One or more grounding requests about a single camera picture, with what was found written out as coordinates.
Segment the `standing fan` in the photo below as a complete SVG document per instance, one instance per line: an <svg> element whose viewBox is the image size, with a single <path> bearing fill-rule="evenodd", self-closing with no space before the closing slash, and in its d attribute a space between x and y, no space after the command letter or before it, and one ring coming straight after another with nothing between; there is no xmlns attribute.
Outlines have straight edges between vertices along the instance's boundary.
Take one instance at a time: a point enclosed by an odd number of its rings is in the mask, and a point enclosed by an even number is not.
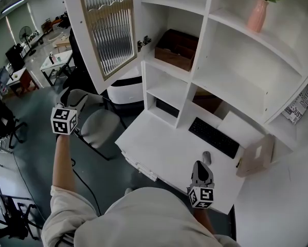
<svg viewBox="0 0 308 247"><path fill-rule="evenodd" d="M31 56L31 55L33 55L36 52L36 50L32 50L31 47L29 46L28 40L27 40L27 38L29 36L31 36L31 29L30 29L30 27L28 27L28 26L23 27L20 30L20 32L19 32L19 39L20 39L20 41L27 43L27 45L29 47L29 50L30 50L29 55Z"/></svg>

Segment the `keyboard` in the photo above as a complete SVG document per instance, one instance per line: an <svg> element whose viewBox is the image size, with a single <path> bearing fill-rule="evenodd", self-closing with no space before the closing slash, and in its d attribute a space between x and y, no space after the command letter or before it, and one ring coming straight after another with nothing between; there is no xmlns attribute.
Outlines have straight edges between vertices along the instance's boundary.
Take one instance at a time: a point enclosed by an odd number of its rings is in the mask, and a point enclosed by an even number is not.
<svg viewBox="0 0 308 247"><path fill-rule="evenodd" d="M190 126L189 131L232 159L235 158L240 145L198 117Z"/></svg>

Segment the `table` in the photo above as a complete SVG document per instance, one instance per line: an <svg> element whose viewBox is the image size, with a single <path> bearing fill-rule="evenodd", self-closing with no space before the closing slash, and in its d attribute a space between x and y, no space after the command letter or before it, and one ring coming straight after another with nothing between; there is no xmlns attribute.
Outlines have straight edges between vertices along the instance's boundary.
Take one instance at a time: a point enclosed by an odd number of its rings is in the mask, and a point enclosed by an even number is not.
<svg viewBox="0 0 308 247"><path fill-rule="evenodd" d="M62 52L62 53L59 53L59 54L55 54L56 59L58 59L58 57L60 57L61 61L57 61L54 64L51 63L49 57L47 57L45 59L42 66L40 67L40 70L51 86L54 85L54 83L51 82L51 77L55 75L53 72L62 68L63 65L69 64L72 56L73 56L73 51L68 50L68 51L65 51L65 52Z"/></svg>
<svg viewBox="0 0 308 247"><path fill-rule="evenodd" d="M69 38L66 38L65 40L61 40L61 38L59 38L55 41L55 45L57 46L58 52L60 53L59 47L66 47L67 48L67 46L70 46Z"/></svg>
<svg viewBox="0 0 308 247"><path fill-rule="evenodd" d="M196 117L217 128L221 119L209 114L194 103L187 103L191 111L173 128L150 111L143 111L116 140L125 159L149 178L158 177L187 194L191 184L193 165L202 160L204 151L211 153L209 166L214 177L214 202L210 206L228 214L242 188L244 178L236 176L236 165L243 155L239 147L234 159L188 131Z"/></svg>
<svg viewBox="0 0 308 247"><path fill-rule="evenodd" d="M30 86L30 82L34 83L35 87L39 89L35 80L29 74L26 68L22 68L15 73L12 73L12 78L10 78L7 82L7 85L10 86L11 90L18 96L16 89L20 86L22 87L22 93L24 90L29 91L28 88Z"/></svg>

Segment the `floor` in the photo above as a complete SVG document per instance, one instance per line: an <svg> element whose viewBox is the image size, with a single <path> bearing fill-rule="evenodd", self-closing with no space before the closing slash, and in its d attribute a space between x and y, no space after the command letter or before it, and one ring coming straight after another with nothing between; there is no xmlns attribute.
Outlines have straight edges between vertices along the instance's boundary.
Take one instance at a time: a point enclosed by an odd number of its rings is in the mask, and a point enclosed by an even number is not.
<svg viewBox="0 0 308 247"><path fill-rule="evenodd" d="M39 71L39 67L49 52L57 53L58 51L53 48L46 37L44 37L44 44L36 48L36 53L26 59L27 69L32 71L32 75L44 88L26 93L22 97L9 98L6 101L7 106L13 111L14 115L21 121L28 123L28 127L21 132L21 135L26 140L25 143L17 144L14 149L17 165L15 165L13 155L0 153L0 163L5 167L0 169L0 183L3 186L5 185L4 193L7 195L21 193L23 195L23 193L28 194L29 189L40 211L40 214L36 211L34 212L33 219L37 224L43 224L44 219L50 215L50 187L56 145L56 137L52 133L50 125L50 114L54 106L57 87L47 87L48 83ZM83 111L79 126L96 109L101 108L91 107ZM124 117L123 120L126 125L130 125L135 118L135 116ZM128 164L123 158L120 149L114 143L122 133L123 127L120 125L115 134L100 148L101 153L111 158L110 161L101 158L96 152L77 139L76 136L70 137L71 157L76 161L74 169L93 190L101 212L104 213L112 203L120 199L128 187L150 186L164 188L174 193L190 207L188 198L184 194L160 180L157 182L151 181ZM13 175L19 180L19 184L18 182L9 183ZM26 192L21 190L21 187L24 186L21 177L28 187ZM95 205L94 198L88 189L77 178L76 183L78 193ZM231 234L229 216L213 210L209 210L209 216L218 234ZM6 237L0 240L0 244L2 246L42 246L39 241L33 241L30 237L25 241Z"/></svg>

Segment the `pink vase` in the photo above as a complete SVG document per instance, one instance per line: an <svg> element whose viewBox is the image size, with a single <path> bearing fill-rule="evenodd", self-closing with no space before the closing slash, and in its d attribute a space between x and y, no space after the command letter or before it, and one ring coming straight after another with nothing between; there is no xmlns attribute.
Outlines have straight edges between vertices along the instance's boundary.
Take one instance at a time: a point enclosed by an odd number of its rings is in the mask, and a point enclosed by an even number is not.
<svg viewBox="0 0 308 247"><path fill-rule="evenodd" d="M260 32L266 19L266 9L268 1L257 0L256 6L253 8L247 27L255 32Z"/></svg>

